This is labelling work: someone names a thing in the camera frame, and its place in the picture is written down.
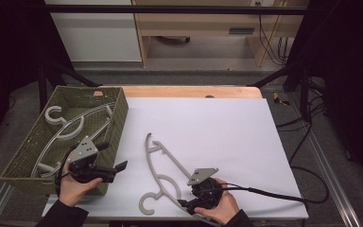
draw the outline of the cabinet door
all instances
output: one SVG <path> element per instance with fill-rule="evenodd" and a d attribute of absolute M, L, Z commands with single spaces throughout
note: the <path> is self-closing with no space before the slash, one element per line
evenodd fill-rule
<path fill-rule="evenodd" d="M 46 4 L 130 5 L 127 0 L 45 0 Z M 51 13 L 71 61 L 141 61 L 131 13 Z"/>

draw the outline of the gray floor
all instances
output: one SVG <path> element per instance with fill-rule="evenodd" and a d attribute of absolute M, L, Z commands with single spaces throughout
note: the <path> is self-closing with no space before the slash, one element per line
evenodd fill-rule
<path fill-rule="evenodd" d="M 244 38 L 202 37 L 192 38 L 189 44 L 154 39 L 147 68 L 128 63 L 101 64 L 100 67 L 100 70 L 96 71 L 91 65 L 78 64 L 78 71 L 86 78 L 105 84 L 247 85 L 270 75 L 280 66 L 275 66 L 268 61 L 264 67 L 256 67 Z M 292 105 L 286 106 L 273 102 L 273 92 L 280 91 L 279 85 L 283 80 L 283 78 L 277 79 L 262 89 L 262 95 L 268 100 L 276 125 L 297 118 Z M 15 100 L 15 103 L 0 126 L 0 174 L 39 116 L 37 94 L 38 85 L 35 82 L 11 94 L 11 101 Z M 279 95 L 282 100 L 291 102 L 298 96 L 296 93 L 279 93 Z M 280 131 L 287 157 L 292 154 L 303 138 L 304 130 L 296 130 L 300 126 L 301 124 L 296 124 L 284 129 L 292 131 Z M 319 113 L 314 116 L 311 131 L 316 135 L 335 171 L 360 221 L 360 226 L 363 226 L 363 169 L 361 165 L 346 160 L 344 147 L 326 115 Z M 308 140 L 303 143 L 293 164 L 305 166 L 321 174 L 314 157 L 313 146 Z M 317 179 L 300 171 L 294 170 L 294 173 L 299 188 L 307 198 L 318 200 L 323 196 L 324 189 Z M 0 220 L 38 221 L 45 203 L 44 196 L 28 195 L 15 189 Z M 306 226 L 353 225 L 344 223 L 337 209 L 336 199 L 330 198 L 324 204 L 310 205 Z"/>

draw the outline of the black sleeve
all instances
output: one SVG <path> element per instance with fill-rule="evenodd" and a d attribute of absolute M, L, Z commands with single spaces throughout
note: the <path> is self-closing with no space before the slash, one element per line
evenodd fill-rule
<path fill-rule="evenodd" d="M 36 227 L 79 227 L 83 225 L 87 215 L 87 211 L 57 200 Z"/>
<path fill-rule="evenodd" d="M 240 210 L 224 227 L 254 227 L 249 217 Z"/>

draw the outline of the person's left hand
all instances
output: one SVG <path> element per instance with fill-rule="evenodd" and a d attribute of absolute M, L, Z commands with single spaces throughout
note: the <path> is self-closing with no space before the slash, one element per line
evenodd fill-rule
<path fill-rule="evenodd" d="M 65 163 L 63 171 L 68 170 L 69 167 L 70 165 Z M 67 175 L 60 181 L 59 200 L 67 206 L 74 207 L 88 191 L 96 188 L 102 181 L 101 178 L 96 178 L 88 183 L 79 183 L 72 176 Z"/>

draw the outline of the woven basket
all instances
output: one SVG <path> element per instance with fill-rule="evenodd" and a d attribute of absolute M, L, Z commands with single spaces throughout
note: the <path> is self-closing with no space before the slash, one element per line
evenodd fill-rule
<path fill-rule="evenodd" d="M 108 103 L 114 103 L 112 116 L 109 116 L 106 111 L 86 116 L 81 132 L 73 139 L 63 141 L 55 140 L 44 155 L 42 163 L 53 167 L 57 166 L 58 162 L 62 161 L 64 154 L 70 147 L 81 141 L 86 135 L 91 136 L 110 119 L 108 128 L 97 136 L 94 143 L 110 142 L 110 146 L 107 149 L 98 153 L 96 165 L 113 167 L 129 109 L 123 89 L 120 87 L 79 88 L 58 86 L 49 98 L 48 103 L 34 123 L 26 139 L 1 174 L 0 179 L 26 193 L 55 194 L 53 178 L 41 178 L 40 172 L 36 177 L 31 177 L 32 169 L 41 152 L 62 127 L 62 125 L 51 125 L 45 120 L 46 109 L 52 106 L 60 106 L 61 112 L 53 112 L 50 114 L 50 117 L 63 117 L 65 120 L 70 121 L 94 107 Z M 61 134 L 68 134 L 74 131 L 77 126 L 78 123 L 75 123 Z M 88 194 L 105 195 L 107 190 L 108 184 L 100 183 L 97 188 Z"/>

